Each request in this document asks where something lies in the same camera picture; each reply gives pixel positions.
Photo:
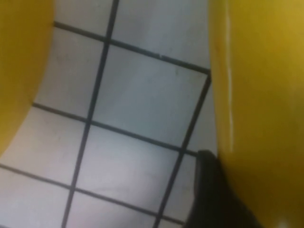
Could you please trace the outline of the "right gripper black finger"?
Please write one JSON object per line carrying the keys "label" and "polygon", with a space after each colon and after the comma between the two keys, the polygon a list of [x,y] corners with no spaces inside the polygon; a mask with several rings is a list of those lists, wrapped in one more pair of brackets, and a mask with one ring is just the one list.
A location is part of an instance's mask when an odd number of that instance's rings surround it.
{"label": "right gripper black finger", "polygon": [[209,150],[198,151],[194,202],[188,228],[260,228],[250,210],[230,188],[219,159]]}

